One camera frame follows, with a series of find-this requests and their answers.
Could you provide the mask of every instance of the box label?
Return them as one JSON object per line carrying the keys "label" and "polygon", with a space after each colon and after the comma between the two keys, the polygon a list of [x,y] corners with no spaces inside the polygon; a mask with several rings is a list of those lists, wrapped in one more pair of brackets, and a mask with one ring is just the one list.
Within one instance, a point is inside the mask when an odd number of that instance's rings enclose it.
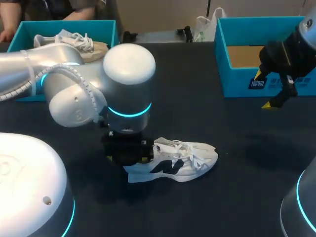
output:
{"label": "box label", "polygon": [[259,90],[259,89],[263,89],[265,88],[266,82],[267,82],[267,78],[264,79],[260,79],[260,80],[254,80],[255,78],[252,78],[250,80],[250,84],[248,89],[249,90]]}
{"label": "box label", "polygon": [[[296,88],[302,88],[302,87],[307,87],[308,84],[310,83],[311,79],[310,78],[297,78],[295,80],[295,86]],[[269,89],[275,89],[275,88],[282,88],[282,82],[280,78],[272,78],[270,81],[270,84],[268,86]]]}

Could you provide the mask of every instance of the shoelace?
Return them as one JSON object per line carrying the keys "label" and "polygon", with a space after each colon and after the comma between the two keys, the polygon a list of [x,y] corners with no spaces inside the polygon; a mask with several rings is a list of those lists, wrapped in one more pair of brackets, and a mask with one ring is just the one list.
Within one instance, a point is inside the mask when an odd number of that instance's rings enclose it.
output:
{"label": "shoelace", "polygon": [[196,168],[196,169],[201,169],[203,164],[206,163],[204,158],[199,157],[196,154],[194,154],[192,145],[185,143],[185,142],[181,142],[179,140],[173,140],[173,142],[180,143],[179,145],[177,145],[177,144],[172,145],[176,148],[177,153],[181,153],[180,149],[182,147],[185,148],[185,150],[187,152],[183,157],[174,156],[175,158],[177,158],[177,159],[190,158],[191,165],[193,166],[193,168]]}
{"label": "shoelace", "polygon": [[75,43],[77,43],[78,41],[81,42],[80,44],[78,44],[78,47],[83,51],[87,52],[93,50],[93,40],[91,38],[88,38],[87,33],[85,33],[84,37],[79,33],[73,33],[73,37],[76,37]]}

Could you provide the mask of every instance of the person's hand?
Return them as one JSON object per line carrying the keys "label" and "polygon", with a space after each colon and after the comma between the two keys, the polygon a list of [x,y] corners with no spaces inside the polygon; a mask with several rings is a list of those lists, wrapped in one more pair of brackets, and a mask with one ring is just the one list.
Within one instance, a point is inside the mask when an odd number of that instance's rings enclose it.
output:
{"label": "person's hand", "polygon": [[0,42],[11,42],[15,34],[13,29],[6,29],[0,34]]}

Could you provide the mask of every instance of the robotic arm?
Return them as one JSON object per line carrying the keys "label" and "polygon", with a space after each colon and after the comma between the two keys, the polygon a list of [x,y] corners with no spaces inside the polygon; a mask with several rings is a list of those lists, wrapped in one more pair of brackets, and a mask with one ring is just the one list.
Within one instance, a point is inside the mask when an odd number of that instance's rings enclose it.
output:
{"label": "robotic arm", "polygon": [[151,158],[153,141],[141,135],[149,120],[156,69],[147,49],[120,44],[103,61],[83,64],[71,46],[49,44],[2,53],[0,65],[0,101],[42,91],[53,119],[62,126],[106,120],[109,133],[103,144],[108,158],[121,165]]}
{"label": "robotic arm", "polygon": [[262,108],[281,108],[297,96],[295,80],[305,77],[316,67],[316,8],[296,27],[285,41],[269,42],[259,53],[261,65],[255,79],[279,73],[282,90]]}

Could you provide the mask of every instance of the white sneaker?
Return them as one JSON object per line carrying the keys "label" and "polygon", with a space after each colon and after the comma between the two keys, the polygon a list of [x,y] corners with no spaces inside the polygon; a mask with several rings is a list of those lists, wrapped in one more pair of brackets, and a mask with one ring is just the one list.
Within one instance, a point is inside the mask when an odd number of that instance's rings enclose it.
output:
{"label": "white sneaker", "polygon": [[41,47],[50,43],[67,43],[79,52],[85,63],[91,63],[102,59],[106,52],[109,50],[106,43],[93,42],[91,38],[88,38],[87,34],[83,37],[78,33],[70,33],[62,30],[55,37],[43,37],[36,35],[34,37],[34,48]]}
{"label": "white sneaker", "polygon": [[155,140],[154,159],[150,163],[124,166],[129,183],[167,177],[187,182],[200,177],[216,163],[218,154],[211,145],[195,142]]}

